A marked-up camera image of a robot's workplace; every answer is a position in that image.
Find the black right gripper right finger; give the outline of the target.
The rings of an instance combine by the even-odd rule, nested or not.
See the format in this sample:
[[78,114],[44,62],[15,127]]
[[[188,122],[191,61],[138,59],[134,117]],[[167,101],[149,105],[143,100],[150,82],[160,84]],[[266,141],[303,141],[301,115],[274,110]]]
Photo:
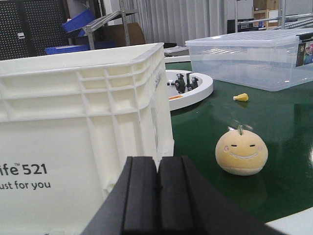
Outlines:
[[277,235],[215,189],[187,156],[160,161],[161,230],[166,235]]

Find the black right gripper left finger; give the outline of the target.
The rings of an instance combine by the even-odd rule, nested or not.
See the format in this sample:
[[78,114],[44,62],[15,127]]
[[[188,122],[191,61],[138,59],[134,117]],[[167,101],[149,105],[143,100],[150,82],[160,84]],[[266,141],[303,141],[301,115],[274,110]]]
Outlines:
[[84,235],[155,235],[157,170],[152,157],[128,157],[105,202]]

